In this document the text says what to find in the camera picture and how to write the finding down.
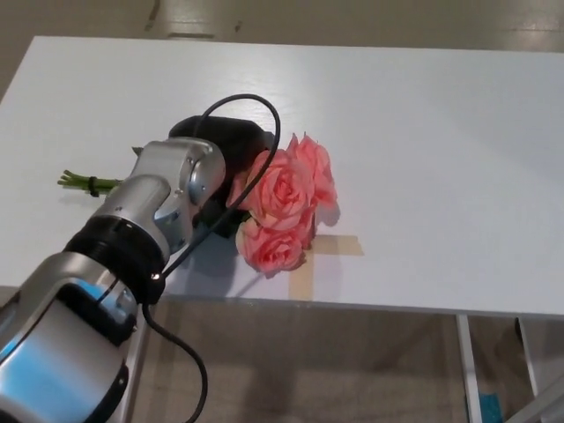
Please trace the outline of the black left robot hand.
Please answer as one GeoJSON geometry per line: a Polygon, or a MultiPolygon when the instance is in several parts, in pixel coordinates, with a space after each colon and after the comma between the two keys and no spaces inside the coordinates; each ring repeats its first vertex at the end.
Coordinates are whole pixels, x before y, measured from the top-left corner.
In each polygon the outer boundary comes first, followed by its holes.
{"type": "Polygon", "coordinates": [[[274,135],[263,130],[257,123],[223,116],[199,115],[186,118],[172,127],[170,137],[196,137],[214,143],[226,163],[226,176],[221,186],[197,208],[191,204],[192,223],[211,227],[228,207],[239,198],[249,185],[249,172],[256,157],[269,152],[274,135]]]}

